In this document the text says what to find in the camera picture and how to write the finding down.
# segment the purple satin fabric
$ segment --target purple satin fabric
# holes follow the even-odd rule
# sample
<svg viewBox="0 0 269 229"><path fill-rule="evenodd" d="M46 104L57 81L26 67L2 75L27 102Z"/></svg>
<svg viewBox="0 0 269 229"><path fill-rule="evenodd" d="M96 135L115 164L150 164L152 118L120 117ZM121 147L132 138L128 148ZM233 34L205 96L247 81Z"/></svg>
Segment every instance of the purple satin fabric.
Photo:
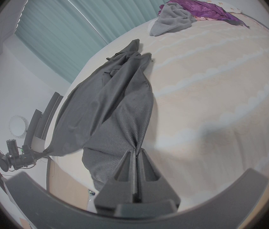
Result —
<svg viewBox="0 0 269 229"><path fill-rule="evenodd" d="M193 0L170 0L167 3L169 2L176 2L180 4L185 10L189 11L192 15L197 16L197 17L207 17L207 18L218 20L218 21L233 20L233 21L238 21L241 25L248 27L239 18L224 11L223 8L213 3L193 1ZM163 9L163 7L164 7L164 4L160 5L160 11L158 15L161 13L161 10Z"/></svg>

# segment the bed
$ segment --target bed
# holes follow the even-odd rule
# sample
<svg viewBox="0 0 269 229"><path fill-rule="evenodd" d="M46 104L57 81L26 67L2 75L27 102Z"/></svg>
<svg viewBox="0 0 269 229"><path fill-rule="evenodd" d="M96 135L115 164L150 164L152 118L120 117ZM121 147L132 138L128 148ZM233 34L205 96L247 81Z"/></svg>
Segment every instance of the bed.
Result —
<svg viewBox="0 0 269 229"><path fill-rule="evenodd" d="M96 53L60 102L49 126L51 142L68 94L107 57L140 39L152 54L145 70L154 93L142 147L181 198L179 211L223 191L248 168L269 175L269 30L243 14L244 26L197 21L158 37L146 22ZM51 157L76 181L97 193L82 163L83 150Z"/></svg>

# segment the gray towel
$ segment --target gray towel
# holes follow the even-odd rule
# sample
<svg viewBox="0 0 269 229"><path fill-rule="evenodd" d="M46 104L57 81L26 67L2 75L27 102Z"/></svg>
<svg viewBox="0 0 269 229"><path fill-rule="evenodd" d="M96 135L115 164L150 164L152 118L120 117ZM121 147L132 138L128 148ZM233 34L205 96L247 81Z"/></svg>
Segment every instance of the gray towel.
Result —
<svg viewBox="0 0 269 229"><path fill-rule="evenodd" d="M63 156L83 148L99 191L128 149L140 151L149 124L153 94L143 71L151 54L138 49L139 39L133 40L72 91L45 150Z"/></svg>
<svg viewBox="0 0 269 229"><path fill-rule="evenodd" d="M170 2L164 5L158 20L152 26L149 35L159 36L165 32L176 32L192 26L196 19L180 4Z"/></svg>

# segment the patterned pillow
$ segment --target patterned pillow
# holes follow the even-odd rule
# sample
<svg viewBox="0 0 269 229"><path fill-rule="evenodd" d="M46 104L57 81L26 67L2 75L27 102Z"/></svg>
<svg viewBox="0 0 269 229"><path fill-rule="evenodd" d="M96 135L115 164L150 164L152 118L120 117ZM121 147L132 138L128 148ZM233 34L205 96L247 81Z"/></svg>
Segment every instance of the patterned pillow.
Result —
<svg viewBox="0 0 269 229"><path fill-rule="evenodd" d="M222 7L228 13L241 13L242 12L240 9L236 8L235 6L232 6L231 4L227 2L222 2L218 0L199 0L199 1L216 4L217 6Z"/></svg>

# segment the teal curtain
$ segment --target teal curtain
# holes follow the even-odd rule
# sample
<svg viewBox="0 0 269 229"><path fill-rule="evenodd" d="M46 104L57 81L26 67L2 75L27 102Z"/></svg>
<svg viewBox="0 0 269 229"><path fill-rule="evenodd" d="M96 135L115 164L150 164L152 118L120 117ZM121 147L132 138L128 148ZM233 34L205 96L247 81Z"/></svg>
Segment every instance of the teal curtain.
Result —
<svg viewBox="0 0 269 229"><path fill-rule="evenodd" d="M169 0L70 0L107 43L158 16Z"/></svg>
<svg viewBox="0 0 269 229"><path fill-rule="evenodd" d="M107 45L67 0L28 0L15 34L70 83L91 56Z"/></svg>
<svg viewBox="0 0 269 229"><path fill-rule="evenodd" d="M167 1L28 0L16 35L46 65L73 82L95 53L156 18Z"/></svg>

